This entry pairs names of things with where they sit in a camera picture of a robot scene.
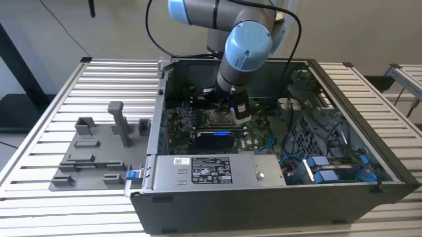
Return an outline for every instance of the screw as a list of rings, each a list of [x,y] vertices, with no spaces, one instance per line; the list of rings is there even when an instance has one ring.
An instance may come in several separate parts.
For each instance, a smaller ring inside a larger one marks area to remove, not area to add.
[[[260,172],[256,172],[256,179],[263,180],[264,179],[264,174]]]

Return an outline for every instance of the white label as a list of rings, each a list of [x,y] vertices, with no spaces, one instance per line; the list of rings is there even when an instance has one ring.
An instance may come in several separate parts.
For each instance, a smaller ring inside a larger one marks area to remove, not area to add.
[[[237,111],[238,111],[238,113],[241,113],[241,112],[245,111],[245,106],[244,106],[244,104],[241,104],[241,105],[237,106]]]
[[[173,159],[173,164],[185,164],[188,165],[190,162],[190,158],[174,158]]]

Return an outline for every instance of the green circuit board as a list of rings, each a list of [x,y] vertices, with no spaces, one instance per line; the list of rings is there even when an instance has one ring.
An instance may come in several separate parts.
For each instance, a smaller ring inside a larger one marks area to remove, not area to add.
[[[177,107],[166,111],[166,124],[170,155],[253,153],[260,147],[268,145],[269,136],[275,137],[269,128],[269,122],[259,113],[252,115],[248,122],[236,125],[229,121],[229,116],[216,113],[213,109],[202,110]],[[189,149],[198,132],[233,133],[232,147],[226,149],[208,149],[205,151]],[[260,154],[280,154],[276,142]]]

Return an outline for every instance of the black metal pole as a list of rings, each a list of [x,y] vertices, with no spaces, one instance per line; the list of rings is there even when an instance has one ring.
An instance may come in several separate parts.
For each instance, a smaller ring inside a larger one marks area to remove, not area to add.
[[[27,65],[14,47],[0,22],[0,57],[15,77],[18,84],[34,105],[48,105],[49,100],[33,77]]]

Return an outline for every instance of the blue led light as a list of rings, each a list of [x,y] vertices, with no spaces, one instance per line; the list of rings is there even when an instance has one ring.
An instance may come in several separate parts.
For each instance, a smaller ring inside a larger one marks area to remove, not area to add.
[[[214,136],[228,136],[229,132],[214,132],[213,135]]]

